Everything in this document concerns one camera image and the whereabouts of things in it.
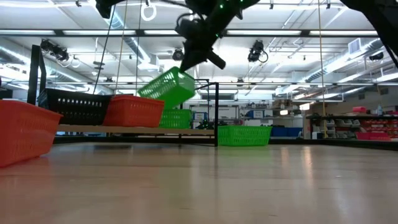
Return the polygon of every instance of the red bin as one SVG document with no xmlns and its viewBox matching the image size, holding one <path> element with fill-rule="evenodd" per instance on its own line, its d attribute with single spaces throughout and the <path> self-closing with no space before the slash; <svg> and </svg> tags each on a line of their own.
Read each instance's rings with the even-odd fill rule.
<svg viewBox="0 0 398 224">
<path fill-rule="evenodd" d="M 0 100 L 0 167 L 48 153 L 61 117 L 28 103 Z"/>
<path fill-rule="evenodd" d="M 164 101 L 138 96 L 115 96 L 106 112 L 105 126 L 159 127 Z"/>
</svg>

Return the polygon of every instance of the storage shelf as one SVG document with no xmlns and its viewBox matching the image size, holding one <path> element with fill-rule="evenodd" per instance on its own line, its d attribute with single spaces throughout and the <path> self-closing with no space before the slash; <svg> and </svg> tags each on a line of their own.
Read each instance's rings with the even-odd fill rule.
<svg viewBox="0 0 398 224">
<path fill-rule="evenodd" d="M 126 128 L 114 126 L 64 125 L 58 126 L 57 131 L 92 132 L 92 133 L 140 133 L 140 134 L 203 134 L 214 135 L 214 130 L 199 129 L 168 129 L 168 128 Z"/>
<path fill-rule="evenodd" d="M 307 116 L 306 119 L 375 119 L 375 120 L 398 120 L 398 116 Z"/>
</svg>

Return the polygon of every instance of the wooden floor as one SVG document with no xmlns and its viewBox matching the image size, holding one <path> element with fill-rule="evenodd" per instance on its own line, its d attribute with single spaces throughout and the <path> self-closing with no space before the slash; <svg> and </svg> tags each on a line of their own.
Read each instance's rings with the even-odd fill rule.
<svg viewBox="0 0 398 224">
<path fill-rule="evenodd" d="M 1 224 L 398 222 L 398 153 L 69 144 L 0 169 Z"/>
</svg>

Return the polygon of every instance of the green basket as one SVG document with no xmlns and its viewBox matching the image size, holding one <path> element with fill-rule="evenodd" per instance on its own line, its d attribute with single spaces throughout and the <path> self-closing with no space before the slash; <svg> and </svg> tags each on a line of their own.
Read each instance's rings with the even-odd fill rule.
<svg viewBox="0 0 398 224">
<path fill-rule="evenodd" d="M 191 128 L 191 110 L 163 110 L 160 128 Z"/>
<path fill-rule="evenodd" d="M 172 109 L 189 100 L 195 95 L 195 80 L 179 71 L 179 68 L 172 67 L 138 90 L 138 94 L 141 97 L 164 100 L 165 109 Z"/>
<path fill-rule="evenodd" d="M 272 127 L 219 126 L 218 144 L 220 146 L 266 146 Z"/>
</svg>

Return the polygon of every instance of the black basket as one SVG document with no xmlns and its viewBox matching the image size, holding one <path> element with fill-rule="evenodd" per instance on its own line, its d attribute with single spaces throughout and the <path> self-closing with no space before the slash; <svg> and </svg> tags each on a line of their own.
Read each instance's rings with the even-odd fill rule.
<svg viewBox="0 0 398 224">
<path fill-rule="evenodd" d="M 39 107 L 63 115 L 60 124 L 102 125 L 111 97 L 46 88 L 37 100 Z"/>
</svg>

